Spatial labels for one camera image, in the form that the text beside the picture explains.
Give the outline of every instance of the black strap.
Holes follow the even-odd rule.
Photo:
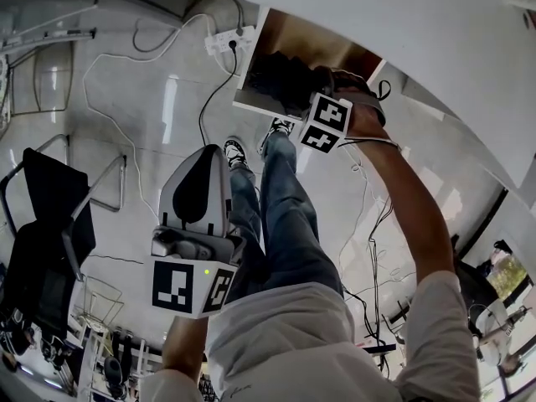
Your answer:
[[[386,83],[387,85],[389,85],[389,90],[384,94],[383,93],[383,87],[382,87],[382,84],[383,83]],[[389,94],[391,93],[391,84],[387,81],[387,80],[382,80],[379,82],[379,85],[378,85],[378,101],[383,101],[385,100]]]

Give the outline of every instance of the metal frame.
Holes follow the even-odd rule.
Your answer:
[[[42,152],[46,149],[48,149],[53,143],[57,141],[62,141],[65,143],[65,165],[70,167],[70,136],[66,136],[65,134],[58,134],[54,137],[52,137],[50,140],[39,146],[37,149],[35,149],[36,152]],[[111,173],[111,171],[119,166],[119,205],[111,205],[104,203],[103,201],[100,201],[98,199],[92,198],[92,195],[95,193],[99,185],[102,183],[104,178]],[[24,168],[24,161],[21,161],[17,166],[9,172],[9,174],[2,179],[0,182],[0,204],[2,205],[4,215],[6,216],[6,221],[8,223],[8,227],[11,230],[11,233],[13,234],[13,237],[17,236],[17,228],[15,227],[15,223],[13,222],[13,216],[11,215],[11,212],[9,210],[8,201],[6,200],[6,190],[8,188],[9,181],[14,178],[17,173],[20,172]],[[71,268],[73,269],[73,272],[75,273],[76,279],[78,281],[83,281],[82,273],[80,272],[80,267],[78,265],[78,260],[76,259],[75,255],[75,249],[73,247],[73,243],[71,240],[71,235],[73,232],[73,227],[75,225],[75,221],[84,209],[84,207],[91,201],[94,205],[97,205],[99,207],[102,207],[103,209],[106,209],[108,211],[111,211],[113,213],[117,213],[124,204],[124,198],[125,198],[125,182],[126,182],[126,155],[119,155],[116,157],[108,167],[100,174],[100,176],[96,179],[96,181],[91,185],[89,192],[84,197],[84,199],[78,204],[75,211],[70,216],[70,223],[65,228],[62,233],[62,239],[64,241],[64,247],[65,252],[67,254],[67,257],[69,259]]]

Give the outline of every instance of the man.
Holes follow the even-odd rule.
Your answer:
[[[197,382],[204,351],[222,401],[477,401],[466,308],[445,221],[430,193],[397,147],[358,144],[384,180],[416,267],[407,365],[392,383],[354,345],[342,283],[320,247],[315,209],[296,179],[290,131],[290,124],[274,121],[265,139],[260,206],[243,148],[236,140],[225,143],[231,221],[247,239],[243,263],[219,315],[210,321],[175,319],[164,344],[163,370],[144,381],[141,401],[202,400]],[[354,106],[348,136],[389,139],[366,106]],[[358,207],[358,200],[348,207]]]

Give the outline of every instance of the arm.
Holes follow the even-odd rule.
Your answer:
[[[162,351],[163,369],[143,379],[141,402],[202,402],[198,390],[208,318],[175,317]]]
[[[355,106],[350,123],[351,137],[389,138],[369,108]],[[359,147],[384,180],[417,270],[418,286],[405,325],[407,363],[397,387],[407,400],[477,402],[477,360],[445,220],[395,147],[378,142]]]
[[[367,106],[354,106],[351,137],[389,138]],[[435,271],[452,271],[452,248],[445,220],[428,189],[396,148],[379,142],[358,147],[374,165],[393,202],[393,210],[410,247],[421,282]]]
[[[164,343],[164,369],[174,369],[198,383],[207,337],[208,318],[175,317]]]

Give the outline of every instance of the sleeve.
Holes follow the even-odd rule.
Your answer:
[[[203,402],[198,386],[181,372],[163,369],[140,385],[140,402]]]
[[[456,274],[437,271],[418,285],[405,343],[406,366],[395,384],[406,400],[480,399],[477,356]]]

